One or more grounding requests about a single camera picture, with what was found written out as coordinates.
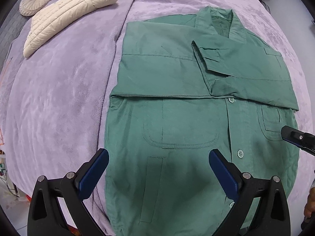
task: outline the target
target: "cream puffer jacket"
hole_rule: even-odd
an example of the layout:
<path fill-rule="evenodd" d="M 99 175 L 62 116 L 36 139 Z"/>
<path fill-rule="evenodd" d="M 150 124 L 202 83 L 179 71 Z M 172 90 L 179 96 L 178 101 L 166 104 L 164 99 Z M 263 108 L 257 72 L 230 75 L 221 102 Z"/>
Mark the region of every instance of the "cream puffer jacket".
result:
<path fill-rule="evenodd" d="M 31 56 L 40 46 L 83 15 L 117 0 L 58 0 L 37 12 L 24 44 L 23 55 Z"/>

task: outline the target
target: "pocket flap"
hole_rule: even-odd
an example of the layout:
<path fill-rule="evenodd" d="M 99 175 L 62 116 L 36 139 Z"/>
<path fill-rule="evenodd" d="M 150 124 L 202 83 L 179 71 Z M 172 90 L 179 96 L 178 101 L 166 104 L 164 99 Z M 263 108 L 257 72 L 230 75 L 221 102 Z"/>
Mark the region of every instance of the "pocket flap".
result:
<path fill-rule="evenodd" d="M 141 222 L 152 222 L 160 187 L 162 164 L 162 157 L 149 157 L 140 217 Z"/>
<path fill-rule="evenodd" d="M 281 53 L 278 51 L 275 51 L 274 49 L 264 47 L 264 50 L 267 55 L 281 56 Z"/>
<path fill-rule="evenodd" d="M 258 121 L 264 136 L 271 141 L 281 141 L 281 128 L 284 126 L 283 109 L 256 104 Z"/>
<path fill-rule="evenodd" d="M 143 137 L 151 145 L 170 148 L 202 148 L 216 143 L 224 99 L 144 99 Z"/>

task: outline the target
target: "lavender fleece blanket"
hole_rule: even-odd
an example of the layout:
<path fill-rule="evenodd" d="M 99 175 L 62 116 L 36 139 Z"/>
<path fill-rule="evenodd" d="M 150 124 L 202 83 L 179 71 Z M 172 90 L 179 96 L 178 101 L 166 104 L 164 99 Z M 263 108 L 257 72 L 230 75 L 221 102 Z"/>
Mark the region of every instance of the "lavender fleece blanket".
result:
<path fill-rule="evenodd" d="M 12 181 L 31 195 L 38 176 L 51 179 L 76 171 L 103 147 L 126 22 L 196 13 L 207 5 L 233 8 L 246 28 L 282 53 L 300 108 L 299 129 L 312 133 L 301 65 L 258 0 L 119 0 L 75 21 L 29 59 L 22 51 L 30 21 L 12 43 L 0 75 L 0 147 L 6 152 Z M 300 231 L 314 167 L 315 159 L 300 151 L 297 179 L 288 198 L 293 236 Z M 85 205 L 103 231 L 115 235 L 106 216 L 104 185 L 103 175 Z M 65 214 L 74 225 L 66 210 Z"/>

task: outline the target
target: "blue gripper pad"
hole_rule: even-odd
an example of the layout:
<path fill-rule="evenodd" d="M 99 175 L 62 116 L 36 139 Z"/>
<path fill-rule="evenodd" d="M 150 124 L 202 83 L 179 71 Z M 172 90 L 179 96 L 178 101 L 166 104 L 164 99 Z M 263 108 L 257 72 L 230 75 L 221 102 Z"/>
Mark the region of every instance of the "blue gripper pad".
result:
<path fill-rule="evenodd" d="M 77 171 L 78 181 L 75 183 L 80 200 L 91 196 L 97 182 L 109 163 L 109 154 L 106 149 L 99 149 L 89 162 L 84 163 Z"/>
<path fill-rule="evenodd" d="M 237 202 L 239 197 L 239 185 L 224 163 L 227 165 L 228 161 L 218 149 L 214 149 L 209 153 L 210 167 L 217 177 L 222 189 L 229 199 Z"/>
<path fill-rule="evenodd" d="M 286 138 L 282 138 L 284 141 L 287 141 L 287 142 L 289 142 L 290 144 L 292 144 L 292 145 L 295 145 L 295 146 L 297 146 L 298 148 L 303 148 L 303 146 L 301 146 L 301 145 L 299 145 L 298 143 L 294 143 L 293 141 L 291 141 L 291 140 L 289 140 L 289 139 L 286 139 Z"/>

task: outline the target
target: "round pillow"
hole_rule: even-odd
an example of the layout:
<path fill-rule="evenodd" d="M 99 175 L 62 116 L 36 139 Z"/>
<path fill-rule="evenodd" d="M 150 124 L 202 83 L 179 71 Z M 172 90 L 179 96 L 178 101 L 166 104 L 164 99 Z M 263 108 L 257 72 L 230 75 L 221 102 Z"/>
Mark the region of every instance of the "round pillow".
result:
<path fill-rule="evenodd" d="M 35 15 L 50 0 L 21 0 L 19 11 L 23 16 Z"/>

